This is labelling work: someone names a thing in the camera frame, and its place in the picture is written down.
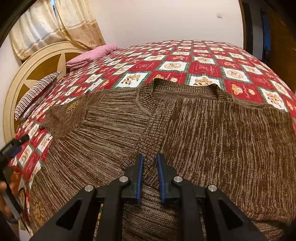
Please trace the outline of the person's left hand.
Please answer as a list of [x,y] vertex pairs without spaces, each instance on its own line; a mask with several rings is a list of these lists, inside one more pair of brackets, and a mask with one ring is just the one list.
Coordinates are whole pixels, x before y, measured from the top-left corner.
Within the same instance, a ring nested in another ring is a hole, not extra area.
[[3,199],[6,205],[9,207],[14,219],[20,220],[22,208],[20,206],[18,199],[13,195],[3,171],[1,171],[1,181],[4,181],[4,183],[6,184],[6,190],[1,191]]

